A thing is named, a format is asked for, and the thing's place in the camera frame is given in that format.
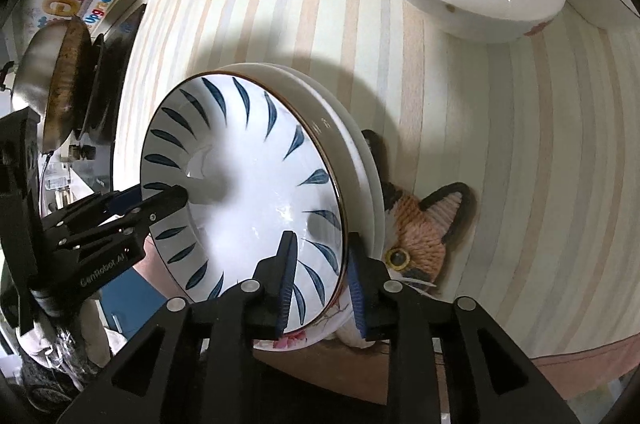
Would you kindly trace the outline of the stainless steel wok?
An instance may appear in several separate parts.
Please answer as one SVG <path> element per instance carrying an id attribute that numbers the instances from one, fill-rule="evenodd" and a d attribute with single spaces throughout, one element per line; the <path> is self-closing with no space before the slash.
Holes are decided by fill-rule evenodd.
<path id="1" fill-rule="evenodd" d="M 11 110 L 39 115 L 37 144 L 51 153 L 79 129 L 93 87 L 94 51 L 85 23 L 73 16 L 39 29 L 18 63 L 10 86 Z"/>

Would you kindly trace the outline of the white plate grey floral print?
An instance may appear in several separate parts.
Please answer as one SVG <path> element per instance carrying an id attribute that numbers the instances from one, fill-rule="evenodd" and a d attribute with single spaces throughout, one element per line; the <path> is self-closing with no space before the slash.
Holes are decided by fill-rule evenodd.
<path id="1" fill-rule="evenodd" d="M 268 352 L 293 352 L 332 336 L 352 319 L 347 237 L 368 252 L 383 244 L 382 190 L 357 124 L 314 79 L 271 64 L 217 72 L 226 111 L 210 155 L 206 248 L 226 285 L 276 251 L 282 231 L 298 239 L 290 321 Z"/>

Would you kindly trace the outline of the striped cat tablecloth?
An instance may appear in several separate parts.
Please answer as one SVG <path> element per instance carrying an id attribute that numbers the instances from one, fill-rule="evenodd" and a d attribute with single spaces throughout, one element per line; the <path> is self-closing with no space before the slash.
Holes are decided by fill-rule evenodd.
<path id="1" fill-rule="evenodd" d="M 477 299 L 565 392 L 639 361 L 639 34 L 566 8 L 484 45 L 404 0 L 146 0 L 120 104 L 114 184 L 139 179 L 144 132 L 178 82 L 231 62 L 320 81 L 380 133 L 392 181 L 463 181 L 471 229 L 438 291 Z"/>

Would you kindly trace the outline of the blue leaf pattern plate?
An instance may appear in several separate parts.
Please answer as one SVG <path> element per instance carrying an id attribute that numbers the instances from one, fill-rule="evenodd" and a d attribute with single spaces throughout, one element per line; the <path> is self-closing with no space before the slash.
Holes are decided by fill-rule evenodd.
<path id="1" fill-rule="evenodd" d="M 340 288 L 343 202 L 326 154 L 291 106 L 231 73 L 177 85 L 155 111 L 141 151 L 145 198 L 186 189 L 180 210 L 152 225 L 168 273 L 193 302 L 214 299 L 297 238 L 286 329 L 317 320 Z"/>

